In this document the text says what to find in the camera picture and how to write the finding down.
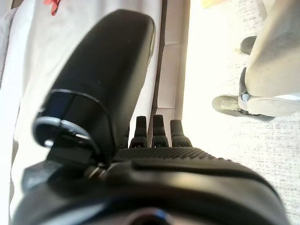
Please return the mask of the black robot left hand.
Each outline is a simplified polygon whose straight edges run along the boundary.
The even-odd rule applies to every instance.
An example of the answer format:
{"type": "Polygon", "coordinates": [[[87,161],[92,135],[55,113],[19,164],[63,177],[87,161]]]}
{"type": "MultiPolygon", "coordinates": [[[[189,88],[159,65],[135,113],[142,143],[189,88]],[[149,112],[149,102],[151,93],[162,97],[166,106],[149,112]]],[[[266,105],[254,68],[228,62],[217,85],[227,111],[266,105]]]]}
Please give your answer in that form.
{"type": "Polygon", "coordinates": [[[119,9],[83,38],[30,127],[49,148],[25,169],[15,225],[287,225],[262,176],[194,148],[181,121],[168,144],[162,115],[124,148],[153,52],[151,17],[119,9]]]}

